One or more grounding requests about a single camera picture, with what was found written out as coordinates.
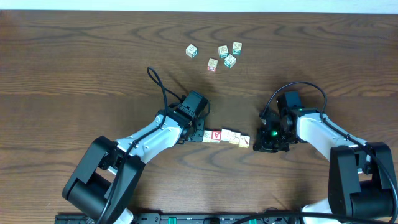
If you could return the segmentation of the yellow-edged wooden block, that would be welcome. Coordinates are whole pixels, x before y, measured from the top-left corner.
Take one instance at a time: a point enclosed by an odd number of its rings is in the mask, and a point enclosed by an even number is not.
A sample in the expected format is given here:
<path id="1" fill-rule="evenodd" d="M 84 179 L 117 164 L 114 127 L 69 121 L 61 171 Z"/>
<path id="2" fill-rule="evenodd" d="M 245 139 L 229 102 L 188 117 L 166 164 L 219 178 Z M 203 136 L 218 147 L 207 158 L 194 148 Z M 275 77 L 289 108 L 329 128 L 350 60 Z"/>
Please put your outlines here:
<path id="1" fill-rule="evenodd" d="M 212 131 L 210 131 L 210 130 L 204 130 L 204 133 L 203 133 L 203 142 L 211 142 L 211 135 L 212 135 Z"/>

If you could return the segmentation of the red letter A block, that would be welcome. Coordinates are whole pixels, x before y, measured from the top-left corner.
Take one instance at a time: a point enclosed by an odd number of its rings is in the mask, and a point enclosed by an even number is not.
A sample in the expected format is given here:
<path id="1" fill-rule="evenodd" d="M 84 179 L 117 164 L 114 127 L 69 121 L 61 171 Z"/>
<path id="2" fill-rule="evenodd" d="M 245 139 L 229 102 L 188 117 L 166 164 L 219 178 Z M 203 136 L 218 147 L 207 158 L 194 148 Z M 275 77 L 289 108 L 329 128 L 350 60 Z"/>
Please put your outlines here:
<path id="1" fill-rule="evenodd" d="M 220 143 L 221 142 L 221 131 L 211 132 L 211 142 Z"/>

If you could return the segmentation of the wooden block brown drawing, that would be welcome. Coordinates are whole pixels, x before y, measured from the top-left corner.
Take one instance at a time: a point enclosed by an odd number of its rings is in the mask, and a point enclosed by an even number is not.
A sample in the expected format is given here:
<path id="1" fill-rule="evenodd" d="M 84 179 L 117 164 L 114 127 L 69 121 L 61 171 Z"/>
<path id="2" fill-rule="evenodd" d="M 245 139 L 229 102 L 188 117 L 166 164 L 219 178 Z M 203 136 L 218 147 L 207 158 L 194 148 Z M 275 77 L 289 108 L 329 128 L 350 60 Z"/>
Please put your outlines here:
<path id="1" fill-rule="evenodd" d="M 250 145 L 250 137 L 241 135 L 239 139 L 239 147 L 248 148 Z"/>

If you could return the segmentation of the plain white wooden block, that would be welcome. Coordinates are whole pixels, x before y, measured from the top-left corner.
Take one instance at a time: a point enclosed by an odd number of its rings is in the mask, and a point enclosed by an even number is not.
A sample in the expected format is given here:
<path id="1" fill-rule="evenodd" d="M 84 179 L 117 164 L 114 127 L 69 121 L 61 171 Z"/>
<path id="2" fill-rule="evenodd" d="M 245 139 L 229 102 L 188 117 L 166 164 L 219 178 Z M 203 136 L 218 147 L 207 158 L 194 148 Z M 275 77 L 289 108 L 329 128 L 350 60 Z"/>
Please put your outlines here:
<path id="1" fill-rule="evenodd" d="M 230 142 L 232 130 L 222 129 L 221 130 L 221 140 Z"/>

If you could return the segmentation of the yellow-sided wooden block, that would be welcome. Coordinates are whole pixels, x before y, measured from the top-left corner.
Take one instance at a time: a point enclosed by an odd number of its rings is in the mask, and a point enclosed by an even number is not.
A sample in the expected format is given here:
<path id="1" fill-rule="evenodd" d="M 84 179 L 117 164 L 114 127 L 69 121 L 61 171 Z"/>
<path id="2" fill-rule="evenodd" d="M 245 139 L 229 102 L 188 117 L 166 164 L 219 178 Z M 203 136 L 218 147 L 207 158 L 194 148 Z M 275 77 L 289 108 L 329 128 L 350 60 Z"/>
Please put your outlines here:
<path id="1" fill-rule="evenodd" d="M 229 142 L 231 144 L 239 144 L 241 139 L 241 133 L 238 132 L 231 132 L 229 137 Z"/>

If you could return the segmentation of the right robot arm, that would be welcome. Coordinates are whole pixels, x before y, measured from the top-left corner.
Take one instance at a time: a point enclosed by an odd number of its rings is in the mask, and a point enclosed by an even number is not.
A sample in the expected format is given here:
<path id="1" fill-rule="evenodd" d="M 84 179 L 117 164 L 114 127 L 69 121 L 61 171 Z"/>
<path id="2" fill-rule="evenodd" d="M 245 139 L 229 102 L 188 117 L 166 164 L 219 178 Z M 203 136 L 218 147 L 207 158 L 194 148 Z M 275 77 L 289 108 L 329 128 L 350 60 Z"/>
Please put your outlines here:
<path id="1" fill-rule="evenodd" d="M 329 162 L 327 198 L 303 207 L 303 213 L 329 213 L 332 222 L 349 218 L 397 218 L 397 181 L 389 146 L 350 135 L 316 108 L 306 108 L 296 91 L 266 106 L 259 114 L 255 151 L 287 152 L 290 145 L 311 144 Z"/>

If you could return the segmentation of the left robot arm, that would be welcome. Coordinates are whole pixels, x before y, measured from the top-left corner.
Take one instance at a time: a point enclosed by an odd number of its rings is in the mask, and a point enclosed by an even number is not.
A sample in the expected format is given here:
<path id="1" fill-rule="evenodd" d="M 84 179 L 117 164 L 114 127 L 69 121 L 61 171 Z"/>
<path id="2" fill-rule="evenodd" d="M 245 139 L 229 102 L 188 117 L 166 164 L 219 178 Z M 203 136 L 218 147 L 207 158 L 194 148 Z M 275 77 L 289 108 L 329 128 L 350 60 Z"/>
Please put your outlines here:
<path id="1" fill-rule="evenodd" d="M 208 99 L 191 91 L 128 137 L 96 138 L 65 184 L 62 197 L 95 223 L 131 223 L 134 215 L 127 206 L 146 164 L 179 141 L 202 141 L 201 112 L 207 107 Z"/>

